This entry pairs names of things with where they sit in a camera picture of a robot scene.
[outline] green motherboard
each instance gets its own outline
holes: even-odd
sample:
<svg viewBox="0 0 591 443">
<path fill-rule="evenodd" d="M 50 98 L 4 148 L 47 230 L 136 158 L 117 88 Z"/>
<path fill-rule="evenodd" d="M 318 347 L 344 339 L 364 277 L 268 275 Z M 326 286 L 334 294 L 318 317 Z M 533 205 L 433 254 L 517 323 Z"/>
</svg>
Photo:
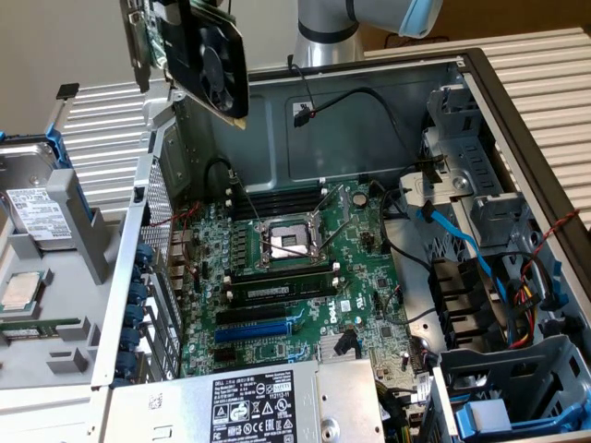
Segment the green motherboard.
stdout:
<svg viewBox="0 0 591 443">
<path fill-rule="evenodd" d="M 411 352 L 407 328 L 390 321 L 405 320 L 405 313 L 400 298 L 394 296 L 398 278 L 390 249 L 381 247 L 380 198 L 370 196 L 368 184 L 353 180 L 324 188 L 314 219 L 321 236 L 314 258 L 295 253 L 281 257 L 288 246 L 297 245 L 299 233 L 310 228 L 310 217 L 315 215 L 310 212 L 261 217 L 262 223 L 256 217 L 234 221 L 225 205 L 212 203 L 200 208 L 199 216 L 185 226 L 192 232 L 188 258 L 190 266 L 199 269 L 199 280 L 186 272 L 180 297 L 185 318 L 181 377 L 321 360 L 326 351 L 321 344 L 352 329 L 360 357 L 371 359 L 380 379 L 412 386 L 413 371 L 401 366 L 402 354 Z M 271 242 L 261 243 L 261 224 L 284 233 L 283 249 L 265 253 Z M 265 280 L 269 275 L 278 277 Z M 217 324 L 216 318 L 238 307 L 262 312 L 284 309 L 290 331 L 217 342 L 216 330 L 228 327 Z M 252 327 L 268 324 L 245 321 Z"/>
</svg>

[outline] hard drive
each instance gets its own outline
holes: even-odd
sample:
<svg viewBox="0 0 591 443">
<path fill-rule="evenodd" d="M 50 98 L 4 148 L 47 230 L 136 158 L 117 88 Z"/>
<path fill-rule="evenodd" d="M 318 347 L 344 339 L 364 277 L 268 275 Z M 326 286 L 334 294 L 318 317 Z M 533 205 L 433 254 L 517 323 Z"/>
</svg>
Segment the hard drive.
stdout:
<svg viewBox="0 0 591 443">
<path fill-rule="evenodd" d="M 61 167 L 46 136 L 0 139 L 0 191 L 18 233 L 29 233 L 45 251 L 75 247 L 59 205 L 45 192 L 52 171 Z"/>
</svg>

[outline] hard drive label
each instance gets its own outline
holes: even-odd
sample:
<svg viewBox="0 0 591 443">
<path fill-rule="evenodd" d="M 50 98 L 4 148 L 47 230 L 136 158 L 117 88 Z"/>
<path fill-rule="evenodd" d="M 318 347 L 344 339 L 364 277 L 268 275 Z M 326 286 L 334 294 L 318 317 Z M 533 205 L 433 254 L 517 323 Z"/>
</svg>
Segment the hard drive label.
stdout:
<svg viewBox="0 0 591 443">
<path fill-rule="evenodd" d="M 12 207 L 36 241 L 72 238 L 59 205 L 43 188 L 8 189 Z"/>
</svg>

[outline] pcie slot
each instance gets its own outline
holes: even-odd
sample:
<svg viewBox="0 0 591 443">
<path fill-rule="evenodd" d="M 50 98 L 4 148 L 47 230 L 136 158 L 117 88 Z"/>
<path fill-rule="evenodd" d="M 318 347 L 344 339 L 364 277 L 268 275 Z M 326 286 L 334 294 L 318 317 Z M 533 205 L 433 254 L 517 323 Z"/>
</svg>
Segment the pcie slot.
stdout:
<svg viewBox="0 0 591 443">
<path fill-rule="evenodd" d="M 257 339 L 259 337 L 274 337 L 277 335 L 291 335 L 292 324 L 285 319 L 260 323 L 258 325 L 238 326 L 228 329 L 217 329 L 213 338 L 216 343 Z"/>
<path fill-rule="evenodd" d="M 257 367 L 265 367 L 265 366 L 273 366 L 273 365 L 285 365 L 288 363 L 287 359 L 278 359 L 278 360 L 270 360 L 268 362 L 262 363 L 252 363 L 250 365 L 235 365 L 235 366 L 227 366 L 227 367 L 217 367 L 213 369 L 213 374 L 220 374 L 222 372 L 230 372 L 230 371 L 241 371 L 243 369 L 254 369 Z"/>
<path fill-rule="evenodd" d="M 215 315 L 216 325 L 230 325 L 232 323 L 250 323 L 253 321 L 285 318 L 287 311 L 284 306 L 254 307 L 250 309 L 230 309 Z"/>
</svg>

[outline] capacitor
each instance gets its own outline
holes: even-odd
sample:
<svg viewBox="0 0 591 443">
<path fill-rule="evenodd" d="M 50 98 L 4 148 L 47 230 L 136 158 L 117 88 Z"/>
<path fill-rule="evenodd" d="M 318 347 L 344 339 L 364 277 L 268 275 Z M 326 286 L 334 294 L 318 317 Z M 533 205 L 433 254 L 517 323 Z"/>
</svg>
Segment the capacitor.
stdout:
<svg viewBox="0 0 591 443">
<path fill-rule="evenodd" d="M 362 210 L 368 205 L 368 196 L 366 196 L 363 192 L 355 192 L 353 194 L 353 205 L 356 208 Z"/>
<path fill-rule="evenodd" d="M 403 366 L 402 366 L 402 369 L 403 369 L 403 371 L 405 371 L 406 370 L 406 367 L 408 366 L 408 362 L 410 360 L 410 355 L 409 355 L 409 353 L 402 353 L 401 356 L 403 357 Z"/>
</svg>

